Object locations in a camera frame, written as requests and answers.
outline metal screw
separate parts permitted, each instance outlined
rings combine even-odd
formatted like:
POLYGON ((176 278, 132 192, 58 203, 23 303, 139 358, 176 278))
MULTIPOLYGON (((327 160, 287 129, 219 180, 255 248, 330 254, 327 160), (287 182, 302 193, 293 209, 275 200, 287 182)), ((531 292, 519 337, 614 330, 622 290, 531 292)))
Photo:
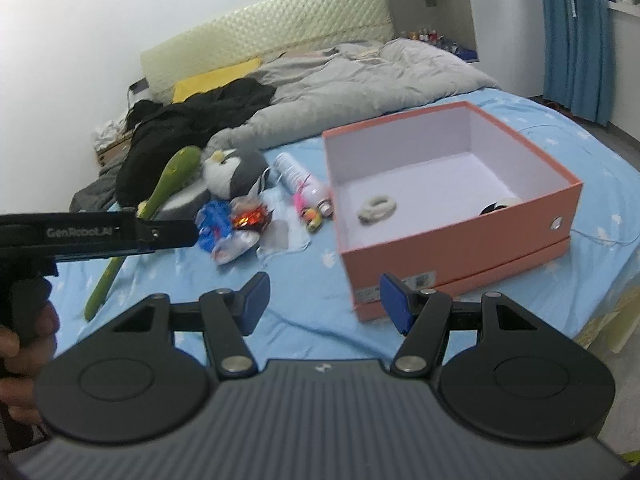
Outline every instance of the metal screw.
POLYGON ((396 359, 396 368, 401 372, 419 372, 427 367, 427 361, 417 355, 403 355, 396 359))
POLYGON ((240 372, 245 372, 251 368, 254 362, 244 355, 232 355, 222 359, 220 364, 227 372, 239 374, 240 372))

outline cream headboard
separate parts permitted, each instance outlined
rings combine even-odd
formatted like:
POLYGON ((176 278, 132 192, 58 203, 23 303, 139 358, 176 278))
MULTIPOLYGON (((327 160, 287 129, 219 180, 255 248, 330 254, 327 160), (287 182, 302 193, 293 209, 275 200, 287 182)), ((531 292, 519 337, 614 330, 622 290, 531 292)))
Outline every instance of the cream headboard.
POLYGON ((150 48, 140 62, 153 94, 168 102, 181 79, 254 57, 392 37, 387 0, 267 0, 150 48))

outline white bottle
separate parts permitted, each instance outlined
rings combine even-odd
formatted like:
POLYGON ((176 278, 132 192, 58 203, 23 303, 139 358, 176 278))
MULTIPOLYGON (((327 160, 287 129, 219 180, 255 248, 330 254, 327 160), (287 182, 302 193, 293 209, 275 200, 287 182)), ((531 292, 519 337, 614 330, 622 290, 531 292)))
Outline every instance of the white bottle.
POLYGON ((309 173, 290 153, 279 153, 273 161, 273 167, 281 174, 292 194, 302 186, 300 195, 309 207, 317 209, 325 218, 333 214, 329 187, 309 173))

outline white fluffy ring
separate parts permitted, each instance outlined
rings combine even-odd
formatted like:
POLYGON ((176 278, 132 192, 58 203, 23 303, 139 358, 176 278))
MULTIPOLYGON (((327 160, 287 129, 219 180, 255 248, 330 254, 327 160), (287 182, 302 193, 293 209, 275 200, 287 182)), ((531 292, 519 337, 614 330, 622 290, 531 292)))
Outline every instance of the white fluffy ring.
POLYGON ((389 195, 376 195, 369 198, 358 211, 358 220, 365 225, 386 220, 396 212, 398 204, 389 195))

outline blue bed sheet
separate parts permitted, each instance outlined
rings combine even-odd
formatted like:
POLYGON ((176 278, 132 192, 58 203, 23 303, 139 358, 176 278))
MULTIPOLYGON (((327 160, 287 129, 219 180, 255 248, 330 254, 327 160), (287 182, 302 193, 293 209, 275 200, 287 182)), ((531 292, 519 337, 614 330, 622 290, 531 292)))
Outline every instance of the blue bed sheet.
MULTIPOLYGON (((584 181, 568 253, 485 288, 503 291, 573 337, 591 317, 612 310, 629 283, 640 282, 640 173, 573 121, 530 100, 482 89, 438 103, 459 100, 521 131, 584 181)), ((270 150, 267 158, 273 160, 281 150, 270 150)), ((286 150, 326 178, 320 137, 286 150)), ((59 265, 51 296, 62 320, 59 352, 151 293, 165 292, 174 303, 194 301, 214 288, 239 288, 258 270, 270 274, 272 285, 270 305, 246 339, 260 365, 271 358, 380 358, 388 363, 402 341, 388 320, 360 323, 353 314, 331 222, 305 251, 276 256, 265 266, 249 253, 217 268, 197 247, 129 257, 107 303, 85 323, 84 303, 105 265, 105 260, 59 265)), ((481 292, 464 298, 477 299, 481 292)), ((456 334, 447 355, 473 341, 474 334, 456 334)), ((200 335, 179 333, 176 345, 205 361, 200 335)))

